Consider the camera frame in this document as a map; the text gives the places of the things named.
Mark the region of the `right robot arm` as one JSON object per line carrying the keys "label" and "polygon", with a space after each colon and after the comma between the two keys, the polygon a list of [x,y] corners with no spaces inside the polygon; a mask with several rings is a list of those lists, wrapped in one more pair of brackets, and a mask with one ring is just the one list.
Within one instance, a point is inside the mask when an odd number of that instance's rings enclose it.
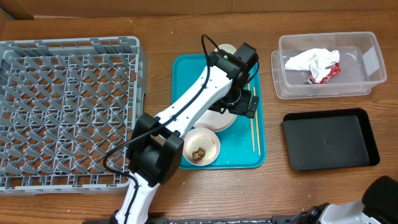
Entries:
{"label": "right robot arm", "polygon": [[361,200],[313,206],[293,217],[298,224],[397,224],[397,181],[384,175],[376,179]]}

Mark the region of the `white napkin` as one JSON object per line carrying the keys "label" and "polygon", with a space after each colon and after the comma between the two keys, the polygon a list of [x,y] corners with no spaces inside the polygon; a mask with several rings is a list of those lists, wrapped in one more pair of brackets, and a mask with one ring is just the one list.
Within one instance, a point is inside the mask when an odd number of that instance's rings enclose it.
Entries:
{"label": "white napkin", "polygon": [[316,82],[326,77],[331,69],[329,66],[340,62],[339,50],[310,49],[288,59],[286,70],[309,71]]}

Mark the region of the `red snack wrapper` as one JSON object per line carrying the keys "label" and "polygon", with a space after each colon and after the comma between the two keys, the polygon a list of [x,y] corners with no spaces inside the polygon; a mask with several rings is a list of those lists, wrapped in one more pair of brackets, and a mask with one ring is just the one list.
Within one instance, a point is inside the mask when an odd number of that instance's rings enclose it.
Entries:
{"label": "red snack wrapper", "polygon": [[309,84],[325,84],[331,77],[341,73],[339,63],[335,63],[334,65],[329,66],[328,68],[331,69],[330,73],[326,77],[322,78],[320,82],[316,82],[315,79],[312,77],[312,75],[310,75],[310,78],[307,80],[307,82]]}

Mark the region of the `brown food scrap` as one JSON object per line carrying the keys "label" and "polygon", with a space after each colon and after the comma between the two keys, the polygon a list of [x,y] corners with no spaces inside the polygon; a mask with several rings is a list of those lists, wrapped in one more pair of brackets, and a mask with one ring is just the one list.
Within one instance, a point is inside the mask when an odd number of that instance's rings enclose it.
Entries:
{"label": "brown food scrap", "polygon": [[192,160],[200,161],[205,157],[205,154],[205,150],[199,147],[196,151],[192,152]]}

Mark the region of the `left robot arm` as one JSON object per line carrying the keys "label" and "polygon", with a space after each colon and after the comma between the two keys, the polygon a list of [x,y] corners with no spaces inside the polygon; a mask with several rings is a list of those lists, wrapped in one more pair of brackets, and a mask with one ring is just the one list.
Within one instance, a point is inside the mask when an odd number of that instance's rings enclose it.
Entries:
{"label": "left robot arm", "polygon": [[110,223],[147,221],[156,190],[178,169],[184,138],[206,110],[254,117],[259,98],[245,85],[252,80],[249,72],[258,63],[257,52],[242,46],[233,54],[217,50],[205,58],[200,77],[174,104],[154,117],[144,113],[137,120],[131,140],[124,143],[129,172],[121,173],[131,182]]}

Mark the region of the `large pink plate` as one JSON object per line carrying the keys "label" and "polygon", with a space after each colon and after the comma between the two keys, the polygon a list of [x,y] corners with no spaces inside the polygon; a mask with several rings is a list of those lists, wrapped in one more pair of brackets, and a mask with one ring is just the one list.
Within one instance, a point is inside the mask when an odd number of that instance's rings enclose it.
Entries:
{"label": "large pink plate", "polygon": [[220,132],[231,126],[236,120],[237,115],[228,111],[223,114],[212,110],[206,110],[204,114],[193,125],[194,128],[206,128],[214,133]]}

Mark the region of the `small pink bowl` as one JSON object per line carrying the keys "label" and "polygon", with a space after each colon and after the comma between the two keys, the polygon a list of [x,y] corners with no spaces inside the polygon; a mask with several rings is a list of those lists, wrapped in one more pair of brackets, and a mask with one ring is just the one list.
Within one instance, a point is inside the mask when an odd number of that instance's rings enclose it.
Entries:
{"label": "small pink bowl", "polygon": [[207,166],[216,160],[220,149],[220,140],[213,131],[195,128],[185,136],[182,155],[191,165]]}

